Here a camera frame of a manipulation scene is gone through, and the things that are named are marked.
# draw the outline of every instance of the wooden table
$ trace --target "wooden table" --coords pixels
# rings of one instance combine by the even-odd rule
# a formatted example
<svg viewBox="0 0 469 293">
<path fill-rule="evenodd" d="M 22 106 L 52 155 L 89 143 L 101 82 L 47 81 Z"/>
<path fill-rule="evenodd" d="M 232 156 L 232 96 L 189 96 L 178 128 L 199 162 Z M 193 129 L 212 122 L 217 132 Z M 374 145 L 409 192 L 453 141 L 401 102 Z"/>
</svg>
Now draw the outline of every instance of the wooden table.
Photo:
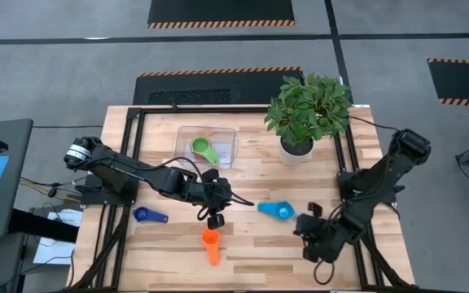
<svg viewBox="0 0 469 293">
<path fill-rule="evenodd" d="M 112 106 L 107 111 L 102 140 L 116 151 L 121 148 L 127 110 L 128 107 Z M 368 107 L 352 108 L 350 112 L 353 116 L 372 120 Z M 311 160 L 287 167 L 278 158 L 278 137 L 274 132 L 266 131 L 263 120 L 264 114 L 247 113 L 149 114 L 143 128 L 139 159 L 159 164 L 173 158 L 173 140 L 180 126 L 232 128 L 238 132 L 238 156 L 231 169 L 221 170 L 221 176 L 229 180 L 235 193 L 254 203 L 287 200 L 298 212 L 307 212 L 307 203 L 314 201 L 323 206 L 324 216 L 328 216 L 340 202 L 335 180 L 339 168 L 334 141 L 324 138 L 316 142 Z M 359 164 L 362 168 L 369 168 L 382 157 L 377 133 L 373 126 L 361 121 L 352 120 L 351 123 Z M 135 125 L 132 129 L 129 155 Z M 350 167 L 344 136 L 342 140 L 347 166 Z M 359 288 L 353 248 L 349 245 L 345 245 L 335 263 L 335 276 L 330 284 L 319 286 L 313 280 L 315 264 L 301 257 L 302 242 L 292 235 L 294 220 L 276 221 L 257 212 L 256 207 L 239 204 L 228 207 L 223 212 L 226 225 L 219 229 L 220 265 L 212 267 L 200 240 L 206 223 L 196 220 L 199 207 L 166 199 L 144 183 L 139 186 L 138 201 L 133 208 L 137 206 L 167 214 L 169 223 L 139 224 L 131 216 L 120 291 Z M 75 280 L 92 263 L 100 212 L 100 206 L 88 207 L 84 211 L 74 253 Z M 379 250 L 402 278 L 413 282 L 396 214 L 379 205 L 372 223 Z M 369 282 L 372 282 L 370 257 L 366 250 L 364 255 L 369 266 Z M 113 251 L 108 259 L 105 284 L 110 284 L 114 259 Z M 318 270 L 319 279 L 327 278 L 330 271 L 330 265 L 322 265 Z"/>
</svg>

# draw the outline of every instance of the orange cup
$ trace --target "orange cup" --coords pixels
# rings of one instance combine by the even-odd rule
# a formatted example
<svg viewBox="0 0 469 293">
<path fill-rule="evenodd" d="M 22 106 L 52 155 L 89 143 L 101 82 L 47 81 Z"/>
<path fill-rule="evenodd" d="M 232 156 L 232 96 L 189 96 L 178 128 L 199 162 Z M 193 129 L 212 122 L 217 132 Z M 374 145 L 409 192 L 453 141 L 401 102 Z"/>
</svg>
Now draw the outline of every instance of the orange cup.
<svg viewBox="0 0 469 293">
<path fill-rule="evenodd" d="M 220 235 L 216 230 L 206 228 L 202 233 L 202 242 L 205 245 L 206 252 L 208 253 L 209 262 L 212 266 L 220 264 L 220 256 L 218 252 L 218 242 Z"/>
</svg>

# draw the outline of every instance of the yellow and black striped tape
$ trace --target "yellow and black striped tape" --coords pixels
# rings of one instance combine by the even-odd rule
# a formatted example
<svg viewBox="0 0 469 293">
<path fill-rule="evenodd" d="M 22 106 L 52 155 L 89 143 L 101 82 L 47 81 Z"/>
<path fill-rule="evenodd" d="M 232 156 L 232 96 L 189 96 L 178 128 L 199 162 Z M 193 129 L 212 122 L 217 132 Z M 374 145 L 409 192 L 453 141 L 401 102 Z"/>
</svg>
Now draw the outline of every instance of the yellow and black striped tape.
<svg viewBox="0 0 469 293">
<path fill-rule="evenodd" d="M 239 69 L 209 69 L 209 70 L 186 70 L 178 72 L 145 72 L 138 74 L 137 77 L 160 77 L 191 74 L 213 74 L 213 73 L 239 73 L 239 72 L 280 72 L 280 71 L 301 71 L 301 68 L 279 67 L 279 68 L 239 68 Z"/>
<path fill-rule="evenodd" d="M 445 105 L 469 106 L 469 98 L 440 98 L 439 102 Z"/>
<path fill-rule="evenodd" d="M 430 58 L 428 60 L 429 63 L 432 62 L 450 62 L 450 63 L 466 63 L 469 64 L 469 60 L 463 60 L 463 59 L 434 59 Z"/>
<path fill-rule="evenodd" d="M 178 21 L 147 24 L 147 28 L 240 28 L 293 26 L 294 20 Z"/>
</svg>

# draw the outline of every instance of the black mat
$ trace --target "black mat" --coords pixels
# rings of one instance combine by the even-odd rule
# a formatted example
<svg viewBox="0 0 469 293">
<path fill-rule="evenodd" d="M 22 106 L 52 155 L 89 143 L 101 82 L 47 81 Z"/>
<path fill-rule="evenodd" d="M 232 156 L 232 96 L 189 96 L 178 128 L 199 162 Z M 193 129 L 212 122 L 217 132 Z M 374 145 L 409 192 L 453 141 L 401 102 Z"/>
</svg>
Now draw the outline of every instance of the black mat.
<svg viewBox="0 0 469 293">
<path fill-rule="evenodd" d="M 441 103 L 469 106 L 469 60 L 429 59 L 428 66 Z"/>
<path fill-rule="evenodd" d="M 294 25 L 291 0 L 152 0 L 148 28 Z"/>
<path fill-rule="evenodd" d="M 268 104 L 283 76 L 300 73 L 298 67 L 146 72 L 137 78 L 134 105 Z"/>
</svg>

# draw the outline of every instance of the gray floor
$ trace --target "gray floor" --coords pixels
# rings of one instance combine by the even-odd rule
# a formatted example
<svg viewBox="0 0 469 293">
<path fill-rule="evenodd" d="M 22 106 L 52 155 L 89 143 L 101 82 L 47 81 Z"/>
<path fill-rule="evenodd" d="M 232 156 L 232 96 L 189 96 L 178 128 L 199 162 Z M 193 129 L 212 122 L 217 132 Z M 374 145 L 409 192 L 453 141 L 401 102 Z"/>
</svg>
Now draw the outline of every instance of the gray floor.
<svg viewBox="0 0 469 293">
<path fill-rule="evenodd" d="M 469 33 L 469 2 L 333 0 L 340 33 Z M 329 33 L 322 0 L 293 0 L 297 26 L 146 30 L 150 1 L 0 0 L 0 38 L 138 37 Z M 406 176 L 401 224 L 416 282 L 469 291 L 469 181 L 454 155 L 469 148 L 469 107 L 440 105 L 427 58 L 469 59 L 468 40 L 342 41 L 355 103 L 375 120 L 412 128 L 432 141 L 430 160 Z M 131 104 L 140 72 L 301 66 L 338 74 L 331 41 L 185 42 L 0 46 L 0 120 L 98 125 L 108 105 Z M 70 142 L 100 129 L 35 129 L 24 176 L 71 180 L 62 158 Z M 380 130 L 382 147 L 390 133 Z M 19 190 L 16 207 L 45 197 Z M 27 277 L 26 292 L 57 290 L 68 270 Z"/>
</svg>

